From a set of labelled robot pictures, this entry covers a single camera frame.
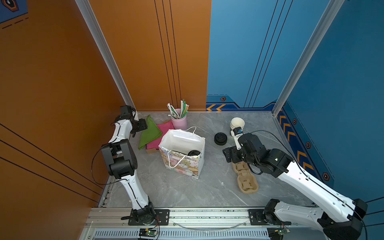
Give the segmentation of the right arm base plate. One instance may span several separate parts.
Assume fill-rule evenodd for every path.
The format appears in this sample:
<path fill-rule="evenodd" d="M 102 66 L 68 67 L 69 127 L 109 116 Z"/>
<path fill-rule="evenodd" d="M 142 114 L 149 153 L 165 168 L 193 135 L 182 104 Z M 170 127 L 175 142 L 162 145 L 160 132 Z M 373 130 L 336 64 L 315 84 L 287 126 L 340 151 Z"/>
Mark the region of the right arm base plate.
<path fill-rule="evenodd" d="M 248 210 L 249 219 L 252 226 L 266 226 L 266 225 L 288 225 L 290 226 L 292 222 L 281 221 L 273 212 L 265 213 L 261 209 L 249 209 Z"/>

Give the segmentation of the stack of paper cups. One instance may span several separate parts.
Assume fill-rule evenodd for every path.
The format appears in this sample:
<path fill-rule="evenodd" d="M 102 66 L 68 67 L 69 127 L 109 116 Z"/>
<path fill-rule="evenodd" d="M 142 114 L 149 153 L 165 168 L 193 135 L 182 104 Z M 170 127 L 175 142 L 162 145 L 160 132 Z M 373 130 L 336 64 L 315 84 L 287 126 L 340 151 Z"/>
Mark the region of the stack of paper cups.
<path fill-rule="evenodd" d="M 230 128 L 233 131 L 236 128 L 240 128 L 241 131 L 244 131 L 245 121 L 242 118 L 235 117 L 231 120 Z"/>

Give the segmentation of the black cup lid stack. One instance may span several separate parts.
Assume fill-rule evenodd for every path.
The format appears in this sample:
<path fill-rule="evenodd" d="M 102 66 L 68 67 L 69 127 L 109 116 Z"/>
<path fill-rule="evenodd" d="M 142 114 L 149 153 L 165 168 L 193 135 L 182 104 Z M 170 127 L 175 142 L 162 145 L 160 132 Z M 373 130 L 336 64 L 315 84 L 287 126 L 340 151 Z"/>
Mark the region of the black cup lid stack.
<path fill-rule="evenodd" d="M 225 133 L 217 133 L 214 136 L 214 142 L 215 144 L 219 146 L 224 146 L 228 141 L 228 137 Z"/>

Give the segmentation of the cartoon paper gift bag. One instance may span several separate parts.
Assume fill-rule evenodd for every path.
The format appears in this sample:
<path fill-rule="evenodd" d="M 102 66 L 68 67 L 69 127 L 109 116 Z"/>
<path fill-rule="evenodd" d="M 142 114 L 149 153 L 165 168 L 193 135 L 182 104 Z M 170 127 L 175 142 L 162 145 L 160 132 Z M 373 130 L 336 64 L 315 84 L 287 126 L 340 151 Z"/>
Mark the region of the cartoon paper gift bag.
<path fill-rule="evenodd" d="M 187 130 L 168 130 L 159 144 L 159 150 L 168 170 L 198 179 L 205 161 L 206 139 L 195 133 L 197 127 Z M 201 152 L 199 156 L 188 156 L 192 150 Z"/>

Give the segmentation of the pulp cup carrier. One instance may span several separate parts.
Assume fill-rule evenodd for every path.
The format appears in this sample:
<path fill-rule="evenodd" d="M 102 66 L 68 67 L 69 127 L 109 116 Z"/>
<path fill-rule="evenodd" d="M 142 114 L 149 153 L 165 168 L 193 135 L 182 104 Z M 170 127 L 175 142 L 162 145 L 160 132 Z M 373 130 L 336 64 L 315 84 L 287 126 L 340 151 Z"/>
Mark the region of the pulp cup carrier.
<path fill-rule="evenodd" d="M 254 194 L 259 190 L 259 185 L 255 176 L 245 162 L 232 163 L 232 167 L 237 176 L 239 189 L 244 194 Z"/>

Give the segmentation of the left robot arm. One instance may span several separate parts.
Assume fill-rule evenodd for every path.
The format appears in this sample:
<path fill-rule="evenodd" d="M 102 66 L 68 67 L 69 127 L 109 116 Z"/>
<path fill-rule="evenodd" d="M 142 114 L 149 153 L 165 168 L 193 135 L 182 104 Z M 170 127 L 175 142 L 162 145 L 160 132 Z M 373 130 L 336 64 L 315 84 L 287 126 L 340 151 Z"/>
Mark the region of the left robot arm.
<path fill-rule="evenodd" d="M 156 220 L 154 206 L 143 190 L 137 176 L 138 160 L 129 142 L 137 132 L 148 128 L 146 120 L 136 119 L 136 109 L 120 107 L 115 118 L 115 130 L 109 142 L 101 147 L 101 153 L 110 176 L 115 177 L 127 191 L 132 202 L 132 216 L 137 223 L 152 225 Z"/>

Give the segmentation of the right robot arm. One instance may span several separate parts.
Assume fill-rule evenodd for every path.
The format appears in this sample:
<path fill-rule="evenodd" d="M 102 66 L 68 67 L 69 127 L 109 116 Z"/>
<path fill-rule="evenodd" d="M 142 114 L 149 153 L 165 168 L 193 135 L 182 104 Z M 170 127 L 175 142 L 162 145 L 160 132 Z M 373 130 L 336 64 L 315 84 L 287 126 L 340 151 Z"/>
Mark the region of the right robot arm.
<path fill-rule="evenodd" d="M 253 165 L 261 174 L 289 184 L 315 204 L 303 207 L 271 199 L 261 215 L 267 225 L 304 225 L 323 232 L 330 240 L 357 240 L 362 233 L 368 232 L 363 221 L 368 205 L 363 200 L 352 200 L 333 190 L 286 152 L 266 149 L 252 133 L 240 133 L 234 139 L 234 147 L 223 149 L 228 163 Z"/>

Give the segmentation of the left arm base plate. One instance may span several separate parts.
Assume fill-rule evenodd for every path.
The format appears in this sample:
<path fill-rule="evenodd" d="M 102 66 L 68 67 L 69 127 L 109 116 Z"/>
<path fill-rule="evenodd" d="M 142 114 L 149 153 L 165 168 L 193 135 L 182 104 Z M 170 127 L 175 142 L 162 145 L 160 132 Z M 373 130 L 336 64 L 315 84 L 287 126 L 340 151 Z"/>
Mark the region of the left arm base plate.
<path fill-rule="evenodd" d="M 170 220 L 170 210 L 169 209 L 155 209 L 154 213 L 144 213 L 142 210 L 134 211 L 130 214 L 128 220 L 129 226 L 154 226 L 160 225 L 167 226 Z"/>

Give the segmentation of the green napkin stack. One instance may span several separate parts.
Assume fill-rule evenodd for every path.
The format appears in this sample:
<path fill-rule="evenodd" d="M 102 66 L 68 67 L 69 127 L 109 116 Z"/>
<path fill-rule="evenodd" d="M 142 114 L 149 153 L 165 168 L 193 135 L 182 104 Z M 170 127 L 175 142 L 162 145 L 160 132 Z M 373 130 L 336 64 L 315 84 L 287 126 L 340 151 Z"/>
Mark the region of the green napkin stack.
<path fill-rule="evenodd" d="M 156 140 L 161 136 L 161 131 L 157 127 L 157 124 L 154 122 L 150 115 L 147 116 L 146 122 L 148 128 L 142 131 L 140 142 L 139 142 L 139 150 L 142 150 L 147 144 Z"/>

